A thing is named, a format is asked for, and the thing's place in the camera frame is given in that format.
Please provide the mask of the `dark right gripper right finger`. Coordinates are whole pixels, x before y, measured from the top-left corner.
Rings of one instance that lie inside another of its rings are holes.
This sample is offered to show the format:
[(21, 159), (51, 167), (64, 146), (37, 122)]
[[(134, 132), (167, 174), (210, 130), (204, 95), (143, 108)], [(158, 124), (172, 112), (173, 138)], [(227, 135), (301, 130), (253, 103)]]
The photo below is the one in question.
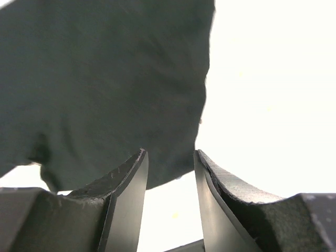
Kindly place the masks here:
[(335, 251), (335, 194), (283, 198), (194, 152), (206, 251)]

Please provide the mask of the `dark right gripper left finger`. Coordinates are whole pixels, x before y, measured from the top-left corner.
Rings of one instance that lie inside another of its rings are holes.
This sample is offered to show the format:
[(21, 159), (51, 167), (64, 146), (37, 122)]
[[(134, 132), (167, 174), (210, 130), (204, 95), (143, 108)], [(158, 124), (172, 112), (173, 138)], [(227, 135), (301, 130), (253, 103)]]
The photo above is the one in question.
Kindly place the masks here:
[(148, 167), (141, 149), (66, 196), (1, 188), (1, 251), (136, 251)]

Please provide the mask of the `black t shirt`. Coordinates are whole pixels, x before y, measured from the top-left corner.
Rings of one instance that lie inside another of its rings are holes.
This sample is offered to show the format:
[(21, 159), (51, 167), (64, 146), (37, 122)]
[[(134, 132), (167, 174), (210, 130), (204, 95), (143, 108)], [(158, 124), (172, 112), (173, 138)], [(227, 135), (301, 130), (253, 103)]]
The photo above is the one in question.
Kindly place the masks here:
[(13, 1), (1, 8), (1, 175), (38, 163), (81, 188), (139, 149), (147, 187), (194, 168), (213, 1)]

